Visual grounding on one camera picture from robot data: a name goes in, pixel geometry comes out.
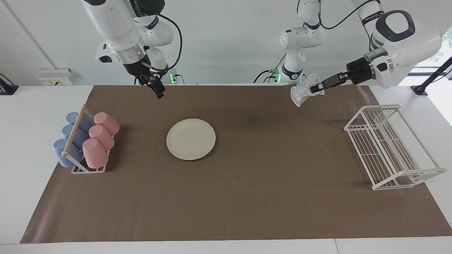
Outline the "clear plastic bag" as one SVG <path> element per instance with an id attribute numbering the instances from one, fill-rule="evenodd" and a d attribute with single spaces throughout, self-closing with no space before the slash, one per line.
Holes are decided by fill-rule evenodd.
<path id="1" fill-rule="evenodd" d="M 325 95 L 325 91 L 316 93 L 312 93 L 310 91 L 310 87 L 321 82 L 321 78 L 316 72 L 313 72 L 309 75 L 303 74 L 303 77 L 301 79 L 302 80 L 298 85 L 291 88 L 291 99 L 295 106 L 297 106 L 298 108 L 300 108 L 300 106 L 310 97 Z"/>

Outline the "cream round plate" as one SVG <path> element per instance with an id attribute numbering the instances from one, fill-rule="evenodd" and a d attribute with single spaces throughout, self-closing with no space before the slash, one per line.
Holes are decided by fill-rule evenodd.
<path id="1" fill-rule="evenodd" d="M 166 137 L 168 151 L 175 157 L 194 161 L 206 156 L 215 146 L 216 132 L 201 119 L 184 119 L 169 129 Z"/>

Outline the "pink plastic cup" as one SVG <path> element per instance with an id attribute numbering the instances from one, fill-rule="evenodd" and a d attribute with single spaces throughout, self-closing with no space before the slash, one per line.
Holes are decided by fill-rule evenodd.
<path id="1" fill-rule="evenodd" d="M 116 135 L 120 130 L 119 123 L 106 112 L 101 111 L 95 114 L 94 121 L 96 125 L 104 127 L 111 136 Z"/>
<path id="2" fill-rule="evenodd" d="M 94 125 L 89 129 L 89 136 L 96 139 L 103 146 L 105 151 L 110 151 L 114 147 L 115 141 L 108 130 L 101 125 Z"/>
<path id="3" fill-rule="evenodd" d="M 107 152 L 97 139 L 88 139 L 82 145 L 86 164 L 91 169 L 98 169 L 108 162 Z"/>

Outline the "black clamp stand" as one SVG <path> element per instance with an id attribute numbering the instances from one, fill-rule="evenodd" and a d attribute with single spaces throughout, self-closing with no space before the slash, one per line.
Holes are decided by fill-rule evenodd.
<path id="1" fill-rule="evenodd" d="M 433 82 L 439 81 L 452 73 L 452 56 L 432 73 L 421 85 L 411 86 L 412 91 L 418 96 L 428 96 L 426 88 Z"/>

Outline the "blue plastic cup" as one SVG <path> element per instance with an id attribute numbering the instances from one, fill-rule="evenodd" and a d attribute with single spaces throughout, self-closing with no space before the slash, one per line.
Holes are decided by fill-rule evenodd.
<path id="1" fill-rule="evenodd" d="M 83 147 L 83 143 L 88 140 L 88 136 L 78 127 L 75 128 L 73 124 L 69 124 L 63 127 L 61 133 L 63 138 L 65 139 L 69 139 L 70 134 L 72 133 L 72 131 L 75 130 L 74 133 L 74 137 L 72 140 L 72 144 L 74 144 L 74 146 L 81 151 L 82 147 Z"/>
<path id="2" fill-rule="evenodd" d="M 72 124 L 74 125 L 76 122 L 76 119 L 78 118 L 79 114 L 77 112 L 70 112 L 69 114 L 67 114 L 66 116 L 66 122 L 68 124 Z M 86 116 L 82 116 L 78 128 L 80 130 L 82 130 L 82 132 L 84 132 L 84 134 L 88 135 L 89 134 L 89 129 L 94 126 L 94 124 L 92 123 L 92 121 L 86 117 Z"/>
<path id="3" fill-rule="evenodd" d="M 72 163 L 68 158 L 62 158 L 63 151 L 64 151 L 67 141 L 68 140 L 64 139 L 64 138 L 61 138 L 61 139 L 55 141 L 55 143 L 53 144 L 53 150 L 54 150 L 54 153 L 57 156 L 58 161 L 62 167 L 72 168 L 75 166 L 75 164 Z M 77 162 L 81 162 L 83 159 L 82 153 L 78 150 L 78 148 L 73 143 L 71 143 L 71 145 L 70 145 L 69 155 L 71 155 Z"/>

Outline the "bright window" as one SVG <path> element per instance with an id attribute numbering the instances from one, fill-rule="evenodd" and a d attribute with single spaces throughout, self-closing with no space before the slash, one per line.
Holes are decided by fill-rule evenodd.
<path id="1" fill-rule="evenodd" d="M 411 73 L 433 73 L 452 57 L 452 27 L 442 36 L 442 44 L 439 50 L 430 58 L 418 63 Z"/>

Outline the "brown table mat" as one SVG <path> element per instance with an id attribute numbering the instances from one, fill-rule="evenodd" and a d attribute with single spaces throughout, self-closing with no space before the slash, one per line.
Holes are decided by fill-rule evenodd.
<path id="1" fill-rule="evenodd" d="M 425 237 L 452 227 L 425 184 L 377 190 L 344 126 L 378 102 L 342 86 L 298 108 L 289 86 L 95 86 L 86 102 L 121 128 L 106 172 L 57 165 L 21 243 Z M 169 129 L 201 119 L 214 148 L 186 161 Z"/>

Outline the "black table clamp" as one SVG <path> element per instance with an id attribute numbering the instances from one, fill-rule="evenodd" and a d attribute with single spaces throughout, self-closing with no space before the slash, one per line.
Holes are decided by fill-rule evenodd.
<path id="1" fill-rule="evenodd" d="M 19 88 L 7 76 L 0 73 L 0 95 L 13 95 Z"/>

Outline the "white wall power outlet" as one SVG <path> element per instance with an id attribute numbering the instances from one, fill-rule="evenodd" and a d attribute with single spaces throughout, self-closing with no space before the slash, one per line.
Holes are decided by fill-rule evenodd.
<path id="1" fill-rule="evenodd" d="M 69 68 L 38 69 L 38 80 L 43 86 L 74 85 L 74 75 Z"/>

